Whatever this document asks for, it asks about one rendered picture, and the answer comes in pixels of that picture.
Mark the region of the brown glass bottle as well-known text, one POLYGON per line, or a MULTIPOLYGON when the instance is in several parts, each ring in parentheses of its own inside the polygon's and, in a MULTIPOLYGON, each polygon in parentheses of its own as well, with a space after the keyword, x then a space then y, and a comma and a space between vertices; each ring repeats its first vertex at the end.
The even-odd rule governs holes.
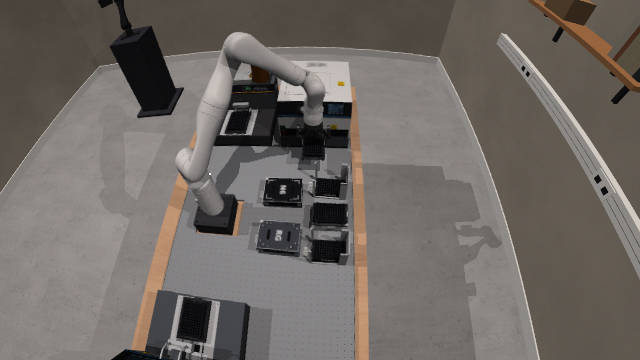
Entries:
POLYGON ((269 80, 269 72, 267 72, 266 70, 263 70, 259 67, 251 66, 251 71, 252 71, 252 77, 253 77, 253 81, 255 83, 265 83, 269 80))

